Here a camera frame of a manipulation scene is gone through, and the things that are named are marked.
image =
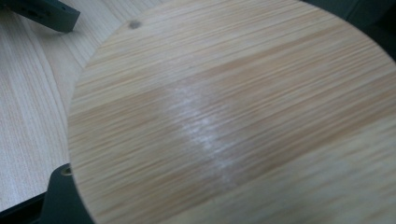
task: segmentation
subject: dark object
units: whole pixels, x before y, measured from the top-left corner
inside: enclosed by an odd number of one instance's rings
[[[4,212],[1,212],[0,223],[38,223],[45,196],[46,193],[42,193],[26,202],[20,203],[14,207],[8,208]]]
[[[50,176],[39,223],[93,223],[78,196],[69,164],[59,167]]]
[[[79,11],[57,0],[0,0],[1,7],[64,33],[73,31],[79,16]]]
[[[325,9],[370,36],[396,61],[396,0],[303,0]]]
[[[78,196],[69,164],[56,169],[46,193],[0,213],[0,223],[92,224]]]

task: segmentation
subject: round wooden tabletop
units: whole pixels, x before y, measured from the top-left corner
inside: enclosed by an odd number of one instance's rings
[[[396,66],[291,0],[176,0],[77,85],[69,148],[98,223],[392,223]]]

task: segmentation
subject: wooden table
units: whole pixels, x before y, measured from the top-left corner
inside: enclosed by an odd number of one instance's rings
[[[176,0],[125,23],[72,101],[98,223],[394,223],[396,66],[289,0]]]
[[[165,0],[63,0],[81,11],[60,34],[0,10],[0,211],[47,189],[69,161],[67,111],[97,47],[141,11]]]

